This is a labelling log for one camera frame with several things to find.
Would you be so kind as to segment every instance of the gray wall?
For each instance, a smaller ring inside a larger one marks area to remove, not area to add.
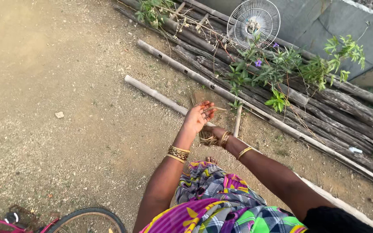
[[[373,10],[350,0],[271,0],[281,17],[278,37],[302,47],[323,58],[326,39],[335,36],[352,35],[358,39],[366,28],[371,26],[359,40],[364,45],[365,70],[373,68]],[[199,0],[207,6],[230,15],[241,0]],[[357,63],[345,61],[342,69],[351,72],[352,79],[364,71]]]

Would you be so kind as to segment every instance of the bicycle tire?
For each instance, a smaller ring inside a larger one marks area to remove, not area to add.
[[[53,225],[47,233],[54,233],[58,228],[60,228],[63,224],[67,223],[69,220],[74,219],[80,215],[84,215],[87,213],[101,213],[109,216],[110,218],[113,219],[119,226],[120,232],[121,233],[126,233],[126,229],[122,223],[122,221],[119,219],[118,216],[113,214],[112,212],[102,209],[102,208],[97,208],[97,207],[91,207],[91,208],[84,208],[84,209],[79,209],[74,212],[71,212],[70,214],[64,216],[61,218],[55,225]]]

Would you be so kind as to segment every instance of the purple flower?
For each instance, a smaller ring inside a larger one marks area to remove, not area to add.
[[[262,66],[262,61],[260,61],[260,59],[258,59],[256,61],[256,67],[261,67]]]

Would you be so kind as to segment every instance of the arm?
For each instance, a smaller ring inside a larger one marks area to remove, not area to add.
[[[215,127],[214,135],[220,139],[224,129]],[[230,136],[225,149],[236,158],[248,146]],[[309,188],[299,177],[286,166],[254,150],[241,156],[240,162],[253,173],[274,195],[280,198],[303,221],[309,209],[319,206],[334,207],[328,200]]]
[[[172,144],[180,149],[189,150],[195,135],[205,123],[214,117],[215,109],[206,111],[214,103],[204,101],[190,109],[185,116],[184,124]],[[184,164],[165,156],[151,176],[139,206],[138,217],[133,233],[140,232],[158,214],[169,208],[172,197],[179,183]]]

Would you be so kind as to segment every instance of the wire fan grill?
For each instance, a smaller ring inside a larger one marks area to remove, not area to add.
[[[249,22],[257,22],[258,29],[249,32]],[[280,29],[280,13],[277,7],[268,0],[248,0],[241,3],[231,14],[227,25],[227,36],[237,49],[248,50],[254,34],[260,39],[256,47],[264,49],[269,46]]]

